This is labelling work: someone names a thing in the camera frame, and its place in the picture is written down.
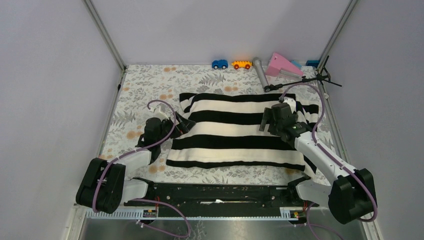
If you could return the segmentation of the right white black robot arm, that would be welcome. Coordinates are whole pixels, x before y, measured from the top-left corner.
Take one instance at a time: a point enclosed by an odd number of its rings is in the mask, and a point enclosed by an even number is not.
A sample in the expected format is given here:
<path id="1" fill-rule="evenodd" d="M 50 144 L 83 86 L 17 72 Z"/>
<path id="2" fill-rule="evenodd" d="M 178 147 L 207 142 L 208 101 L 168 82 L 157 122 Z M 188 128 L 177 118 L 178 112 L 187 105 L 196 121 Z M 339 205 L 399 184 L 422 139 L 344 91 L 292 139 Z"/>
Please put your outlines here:
<path id="1" fill-rule="evenodd" d="M 308 158 L 329 181 L 329 185 L 300 178 L 288 184 L 287 201 L 299 206 L 304 201 L 328 208 L 341 224 L 377 215 L 377 200 L 372 173 L 357 169 L 330 152 L 317 137 L 316 130 L 298 121 L 286 102 L 266 107 L 259 130 L 267 131 Z"/>

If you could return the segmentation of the black white striped pillowcase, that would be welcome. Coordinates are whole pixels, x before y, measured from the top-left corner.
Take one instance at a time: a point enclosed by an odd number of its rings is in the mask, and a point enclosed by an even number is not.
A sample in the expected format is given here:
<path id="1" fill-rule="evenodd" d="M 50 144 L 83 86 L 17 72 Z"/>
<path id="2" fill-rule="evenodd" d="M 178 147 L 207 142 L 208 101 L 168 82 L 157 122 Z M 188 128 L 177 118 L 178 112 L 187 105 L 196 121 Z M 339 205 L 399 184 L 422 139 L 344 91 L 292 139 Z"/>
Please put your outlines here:
<path id="1" fill-rule="evenodd" d="M 267 130 L 260 131 L 265 108 L 279 103 L 279 93 L 179 95 L 183 117 L 194 127 L 172 141 L 166 163 L 180 168 L 273 166 L 316 175 L 316 166 Z"/>

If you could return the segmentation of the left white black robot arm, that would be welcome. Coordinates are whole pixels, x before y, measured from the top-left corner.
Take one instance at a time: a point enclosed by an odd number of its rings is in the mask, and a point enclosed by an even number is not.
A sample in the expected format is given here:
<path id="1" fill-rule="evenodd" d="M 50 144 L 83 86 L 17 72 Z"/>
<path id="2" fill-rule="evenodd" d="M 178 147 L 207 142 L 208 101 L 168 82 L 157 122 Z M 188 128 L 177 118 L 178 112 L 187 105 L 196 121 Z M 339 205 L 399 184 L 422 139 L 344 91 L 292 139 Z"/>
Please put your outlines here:
<path id="1" fill-rule="evenodd" d="M 155 200 L 155 192 L 147 180 L 127 180 L 131 172 L 153 163 L 161 154 L 161 144 L 187 134 L 195 121 L 179 113 L 175 119 L 158 113 L 149 118 L 134 150 L 119 156 L 117 161 L 94 158 L 90 161 L 76 193 L 78 205 L 91 208 L 94 212 L 112 214 L 123 203 L 137 199 L 148 206 Z"/>

